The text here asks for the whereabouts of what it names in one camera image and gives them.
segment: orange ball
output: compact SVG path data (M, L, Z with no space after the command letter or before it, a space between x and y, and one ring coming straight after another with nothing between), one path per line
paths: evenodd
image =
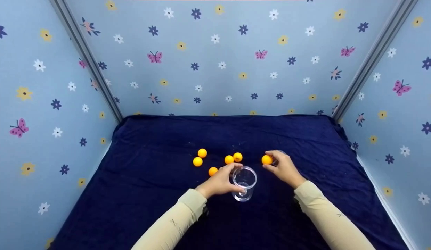
M212 167L208 170L209 176L213 176L217 171L219 171L216 167Z

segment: butterfly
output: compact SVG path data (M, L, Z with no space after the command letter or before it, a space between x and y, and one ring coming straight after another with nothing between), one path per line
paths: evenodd
M351 53L353 53L353 51L355 50L355 47L350 47L350 49L348 48L348 46L346 46L345 48L341 49L341 57L346 56L349 57L351 55Z
M268 54L268 50L263 50L262 52L259 49L259 52L255 52L255 58L256 59L265 59L265 56Z
M152 54L147 54L147 57L149 58L149 60L151 61L151 63L161 63L161 58L163 57L163 53L162 52L155 52L152 53L152 51L150 51L150 53Z
M409 92L411 90L411 87L408 85L410 85L410 84L404 85L404 79L402 80L402 82L397 80L395 82L395 87L393 87L393 91L396 91L396 93L400 97L403 93Z
M18 123L18 120L16 120L16 125L17 127L10 126L12 127L12 129L10 130L10 134L17 135L18 137L22 137L22 134L29 130L29 128L25 126L25 120L22 118L19 119L19 123Z

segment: yellow flower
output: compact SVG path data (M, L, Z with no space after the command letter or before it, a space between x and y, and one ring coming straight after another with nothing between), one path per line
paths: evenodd
M248 78L248 75L247 75L247 73L242 72L242 73L240 73L240 74L239 74L239 78L240 78L240 79L247 79L247 78Z
M389 187L384 187L382 190L384 190L384 194L386 196L392 196L393 195L393 189L391 189Z
M44 41L47 41L47 42L52 41L52 35L49 34L48 30L41 29L40 36L44 39Z
M338 10L338 11L336 11L335 13L334 13L334 19L336 19L336 20L341 20L341 19L344 19L345 18L345 13L347 13L347 11L345 11L344 9L340 9L340 10Z
M18 92L18 95L16 97L21 98L22 101L31 99L31 95L33 94L33 92L29 91L29 89L26 87L20 87L16 90L16 92Z
M184 51L186 49L186 44L184 42L177 43L177 49Z
M22 175L29 175L30 173L35 172L35 165L30 162L28 163L26 162L22 164L21 170L22 170L21 172Z
M225 13L225 9L223 8L223 6L222 5L217 5L216 6L216 8L215 8L215 12L217 13L217 14L219 14L219 15L221 15L221 14L223 14L223 13Z
M387 117L387 111L379 111L378 113L379 119L385 119L385 117Z
M285 45L288 43L288 36L282 35L278 40L277 43L280 45Z
M375 144L378 141L378 138L374 135L370 136L370 143Z
M108 10L117 10L115 3L111 0L107 1L106 6Z
M424 19L422 19L422 16L417 16L415 19L413 19L413 27L420 27L422 22L424 22Z

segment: blue wallpaper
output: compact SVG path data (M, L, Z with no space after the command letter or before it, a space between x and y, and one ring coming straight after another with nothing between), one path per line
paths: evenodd
M343 117L419 249L431 248L431 0L420 0Z
M331 115L397 2L68 1L123 115Z
M115 120L49 1L0 1L0 249L44 249Z

